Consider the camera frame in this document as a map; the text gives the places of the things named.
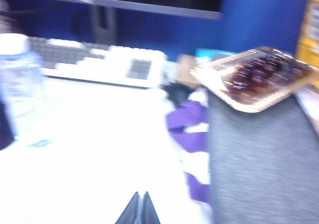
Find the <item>monitor stand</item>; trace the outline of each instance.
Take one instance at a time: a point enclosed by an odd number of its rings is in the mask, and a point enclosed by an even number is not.
[[[91,4],[90,17],[94,42],[107,45],[116,45],[116,8]]]

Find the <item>yellow object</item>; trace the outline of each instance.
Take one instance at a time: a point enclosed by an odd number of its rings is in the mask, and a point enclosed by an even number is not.
[[[319,0],[308,0],[296,57],[319,67]],[[319,88],[319,81],[314,84]]]

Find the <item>purple and white fabric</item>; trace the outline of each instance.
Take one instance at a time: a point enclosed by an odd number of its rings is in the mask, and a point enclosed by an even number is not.
[[[179,157],[193,200],[209,204],[209,153],[207,146],[207,102],[205,92],[191,94],[166,116],[167,129],[179,144]]]

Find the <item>food tray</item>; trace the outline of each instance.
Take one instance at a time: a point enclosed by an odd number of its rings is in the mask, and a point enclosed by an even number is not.
[[[282,77],[279,72],[278,74],[274,73],[277,79],[275,82],[270,82],[262,92],[234,94],[227,89],[232,82],[232,77],[236,71],[243,67],[244,62],[272,54],[284,57],[294,66],[301,66],[307,72],[293,80]],[[290,96],[299,87],[319,79],[319,69],[317,67],[299,61],[288,53],[267,46],[198,65],[190,73],[202,85],[206,86],[234,109],[248,113],[261,112]]]

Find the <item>purple cloth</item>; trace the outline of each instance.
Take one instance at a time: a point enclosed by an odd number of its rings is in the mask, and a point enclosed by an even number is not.
[[[189,186],[190,197],[194,200],[209,203],[210,185],[200,183],[194,175],[185,173]]]
[[[207,108],[197,101],[185,101],[174,112],[166,116],[167,129],[172,138],[187,152],[207,151],[206,133],[186,133],[189,125],[206,122]]]
[[[207,152],[206,133],[186,133],[184,128],[190,125],[207,122],[207,108],[197,101],[185,101],[175,111],[166,116],[167,129],[172,138],[187,152]],[[209,201],[210,185],[200,183],[196,177],[185,172],[190,197],[205,203]]]

